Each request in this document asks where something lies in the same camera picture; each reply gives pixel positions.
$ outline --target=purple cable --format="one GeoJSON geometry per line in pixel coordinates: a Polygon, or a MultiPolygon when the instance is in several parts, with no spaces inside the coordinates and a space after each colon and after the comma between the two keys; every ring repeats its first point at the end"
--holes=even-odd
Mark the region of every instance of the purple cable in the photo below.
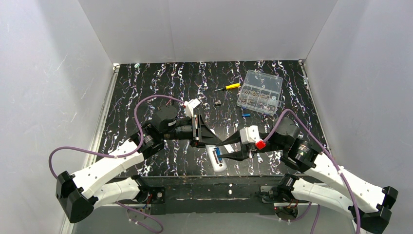
{"type": "MultiPolygon", "coordinates": [[[[152,95],[152,96],[149,96],[149,97],[146,97],[146,98],[142,99],[142,100],[136,105],[135,110],[134,110],[134,117],[135,117],[136,125],[138,126],[138,129],[139,129],[139,134],[140,134],[140,136],[143,135],[143,131],[142,131],[141,124],[139,123],[139,120],[138,120],[137,110],[138,110],[138,107],[139,107],[144,101],[147,101],[147,100],[152,99],[152,98],[169,98],[169,99],[175,100],[175,101],[177,101],[177,102],[184,103],[183,101],[181,101],[181,100],[179,100],[179,99],[176,99],[176,98],[174,98],[174,97],[169,97],[169,96],[166,96],[166,95],[152,95]]],[[[124,155],[119,155],[119,156],[117,156],[117,157],[127,157],[127,156],[130,156],[130,155],[134,154],[136,151],[138,151],[138,150],[141,148],[142,144],[143,144],[143,137],[141,137],[140,142],[139,142],[139,145],[138,145],[138,147],[137,147],[135,150],[133,150],[133,151],[130,152],[130,153],[124,154],[124,155]]],[[[62,146],[62,147],[59,147],[59,148],[56,148],[55,150],[53,150],[53,151],[50,153],[50,155],[49,155],[49,169],[50,169],[50,172],[52,173],[52,175],[53,175],[55,178],[57,178],[57,175],[56,175],[55,171],[53,170],[52,157],[53,157],[53,155],[54,155],[57,151],[59,151],[59,150],[75,150],[75,151],[79,151],[79,152],[83,152],[83,153],[87,153],[87,154],[91,154],[91,155],[97,155],[97,156],[100,156],[100,157],[115,158],[115,156],[112,156],[112,155],[106,155],[106,154],[102,154],[102,153],[97,153],[97,152],[93,152],[93,151],[89,151],[89,150],[80,149],[80,148],[77,148],[77,147],[62,146]]]]}
{"type": "MultiPolygon", "coordinates": [[[[296,119],[296,121],[304,128],[304,130],[307,132],[307,134],[308,134],[309,136],[311,136],[311,138],[317,143],[317,145],[319,145],[319,147],[322,148],[322,150],[323,150],[324,153],[327,155],[327,157],[331,160],[331,162],[333,163],[334,167],[336,168],[336,170],[337,170],[337,172],[338,172],[338,171],[340,170],[340,167],[338,166],[337,162],[334,160],[334,158],[333,158],[333,156],[330,154],[330,152],[328,152],[328,150],[324,148],[324,146],[321,144],[321,142],[319,142],[319,141],[316,139],[316,137],[310,132],[310,130],[304,125],[304,123],[298,118],[298,116],[296,115],[296,113],[294,113],[294,112],[293,112],[292,110],[290,110],[290,109],[285,109],[285,110],[281,113],[281,115],[280,115],[280,117],[278,117],[278,120],[277,120],[277,122],[275,123],[273,129],[270,131],[270,133],[268,134],[268,136],[267,136],[263,141],[264,141],[264,142],[267,142],[267,141],[270,139],[270,137],[274,134],[274,132],[275,132],[275,130],[277,129],[278,125],[280,124],[282,118],[284,117],[284,115],[285,115],[287,112],[290,112],[290,113],[294,116],[294,118],[296,119]]],[[[341,176],[341,179],[343,180],[344,184],[346,185],[346,187],[347,187],[347,189],[348,189],[348,191],[349,191],[349,194],[350,194],[351,201],[353,202],[354,209],[355,209],[355,211],[356,211],[356,223],[357,223],[356,234],[360,234],[360,212],[359,212],[359,210],[358,210],[358,205],[357,205],[357,202],[356,202],[356,198],[354,197],[353,191],[351,190],[350,185],[349,185],[346,177],[344,176],[344,174],[341,173],[340,176],[341,176]]]]}
{"type": "MultiPolygon", "coordinates": [[[[298,218],[293,219],[293,220],[285,220],[285,219],[281,219],[281,221],[284,222],[297,222],[300,219],[304,218],[304,216],[308,213],[308,211],[310,210],[311,204],[313,204],[312,202],[308,203],[307,209],[305,209],[304,213],[302,213],[302,215],[300,215],[298,218]]],[[[270,218],[270,217],[266,217],[266,216],[262,216],[262,215],[255,215],[256,217],[260,217],[260,218],[266,218],[266,219],[270,219],[270,220],[275,220],[275,221],[280,221],[280,219],[275,219],[275,218],[270,218]]]]}
{"type": "Polygon", "coordinates": [[[161,232],[164,231],[164,226],[162,225],[162,223],[161,223],[161,221],[160,221],[159,219],[157,219],[157,218],[155,218],[155,217],[153,217],[153,216],[151,216],[151,215],[149,215],[149,214],[146,214],[146,213],[144,213],[144,212],[141,212],[141,211],[139,211],[139,210],[136,210],[136,209],[134,209],[134,208],[132,208],[132,207],[130,207],[130,206],[124,205],[124,204],[122,204],[122,203],[120,203],[120,202],[118,202],[118,201],[116,201],[115,203],[118,204],[119,206],[123,207],[123,208],[126,208],[126,209],[128,209],[128,210],[130,210],[130,211],[139,213],[139,214],[141,214],[141,215],[143,215],[143,216],[146,216],[146,217],[152,219],[153,221],[157,222],[157,223],[159,224],[159,226],[161,226],[161,230],[160,230],[160,231],[157,231],[157,230],[149,227],[148,225],[146,225],[146,224],[144,224],[144,223],[141,223],[141,222],[137,221],[136,219],[132,219],[132,218],[131,218],[131,220],[132,220],[134,223],[137,223],[138,225],[143,226],[144,228],[148,229],[150,232],[153,232],[153,233],[157,233],[157,234],[158,234],[158,233],[161,233],[161,232]]]}
{"type": "Polygon", "coordinates": [[[320,215],[320,205],[317,205],[317,214],[316,214],[316,218],[314,219],[313,226],[311,227],[310,234],[314,233],[314,229],[316,228],[317,221],[319,220],[319,215],[320,215]]]}

